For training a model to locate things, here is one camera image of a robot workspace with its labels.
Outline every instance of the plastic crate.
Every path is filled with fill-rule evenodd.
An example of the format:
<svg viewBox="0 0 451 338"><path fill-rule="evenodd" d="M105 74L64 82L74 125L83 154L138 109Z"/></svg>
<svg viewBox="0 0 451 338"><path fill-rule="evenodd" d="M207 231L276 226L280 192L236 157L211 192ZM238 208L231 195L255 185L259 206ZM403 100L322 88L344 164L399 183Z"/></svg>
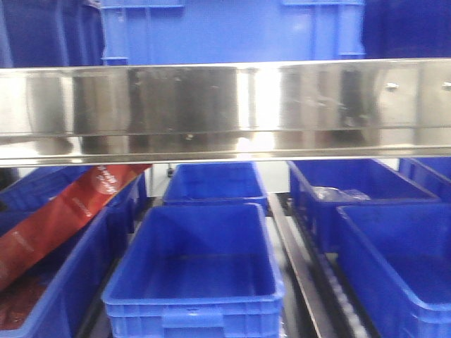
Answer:
<svg viewBox="0 0 451 338"><path fill-rule="evenodd" d="M116 338L279 338L283 294L261 206L162 206L102 299Z"/></svg>
<svg viewBox="0 0 451 338"><path fill-rule="evenodd" d="M448 0L366 0L366 57L450 57L450 21Z"/></svg>
<svg viewBox="0 0 451 338"><path fill-rule="evenodd" d="M0 68L101 65L94 1L0 0Z"/></svg>
<svg viewBox="0 0 451 338"><path fill-rule="evenodd" d="M144 211L146 202L146 179L144 174L141 174L108 204L109 222L117 223L119 227L126 224L129 233L135 232L137 217Z"/></svg>
<svg viewBox="0 0 451 338"><path fill-rule="evenodd" d="M107 65L362 58L364 0L101 0Z"/></svg>
<svg viewBox="0 0 451 338"><path fill-rule="evenodd" d="M382 338L451 337L451 206L346 206L338 263Z"/></svg>
<svg viewBox="0 0 451 338"><path fill-rule="evenodd" d="M338 249L338 206L437 202L438 197L371 159L290 161L290 193L297 214L324 252ZM370 199L322 199L315 187L357 190Z"/></svg>
<svg viewBox="0 0 451 338"><path fill-rule="evenodd" d="M401 158L400 173L451 202L451 158Z"/></svg>
<svg viewBox="0 0 451 338"><path fill-rule="evenodd" d="M258 203L267 195L253 162L180 164L163 195L166 205Z"/></svg>
<svg viewBox="0 0 451 338"><path fill-rule="evenodd" d="M115 241L124 242L119 234L125 237L126 231L117 232L115 225L108 224L108 212L104 209L90 225L27 271L48 283L47 289L23 325L17 330L0 330L0 337L75 337L110 265L123 253L122 244ZM25 217L26 213L16 220ZM1 224L0 233L11 226Z"/></svg>
<svg viewBox="0 0 451 338"><path fill-rule="evenodd" d="M79 178L89 166L42 167L0 192L3 211L35 211Z"/></svg>

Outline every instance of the screw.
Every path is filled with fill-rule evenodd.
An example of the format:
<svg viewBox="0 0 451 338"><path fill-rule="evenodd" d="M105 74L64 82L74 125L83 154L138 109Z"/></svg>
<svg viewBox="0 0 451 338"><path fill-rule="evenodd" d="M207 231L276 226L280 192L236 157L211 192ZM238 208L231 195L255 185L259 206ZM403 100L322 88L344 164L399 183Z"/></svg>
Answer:
<svg viewBox="0 0 451 338"><path fill-rule="evenodd" d="M389 82L385 85L385 89L388 90L389 92L394 92L396 91L400 86L397 83L394 82Z"/></svg>
<svg viewBox="0 0 451 338"><path fill-rule="evenodd" d="M446 90L447 92L451 92L451 82L444 82L442 84L443 90Z"/></svg>

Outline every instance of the shelf rack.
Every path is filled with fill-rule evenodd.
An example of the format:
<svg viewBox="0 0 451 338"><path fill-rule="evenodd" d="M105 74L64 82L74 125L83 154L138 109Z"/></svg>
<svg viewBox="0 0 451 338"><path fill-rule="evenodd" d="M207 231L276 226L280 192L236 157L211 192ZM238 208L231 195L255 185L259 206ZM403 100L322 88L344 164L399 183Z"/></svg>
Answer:
<svg viewBox="0 0 451 338"><path fill-rule="evenodd" d="M451 155L451 59L16 68L0 101L0 167ZM289 197L269 202L287 337L376 338Z"/></svg>

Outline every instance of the red plastic bag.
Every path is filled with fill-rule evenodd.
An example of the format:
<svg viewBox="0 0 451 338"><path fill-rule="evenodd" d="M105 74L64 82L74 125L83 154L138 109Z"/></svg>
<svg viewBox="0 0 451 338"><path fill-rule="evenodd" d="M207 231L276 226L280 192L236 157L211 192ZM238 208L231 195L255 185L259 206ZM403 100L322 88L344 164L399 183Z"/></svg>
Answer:
<svg viewBox="0 0 451 338"><path fill-rule="evenodd" d="M72 237L150 165L97 165L0 237L0 291Z"/></svg>

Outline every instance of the stainless steel shelf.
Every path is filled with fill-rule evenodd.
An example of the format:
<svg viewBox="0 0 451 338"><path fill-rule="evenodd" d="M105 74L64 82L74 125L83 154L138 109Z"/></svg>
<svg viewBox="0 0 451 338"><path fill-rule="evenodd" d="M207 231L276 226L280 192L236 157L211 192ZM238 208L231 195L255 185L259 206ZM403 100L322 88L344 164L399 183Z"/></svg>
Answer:
<svg viewBox="0 0 451 338"><path fill-rule="evenodd" d="M451 59L0 71L0 165L451 154Z"/></svg>

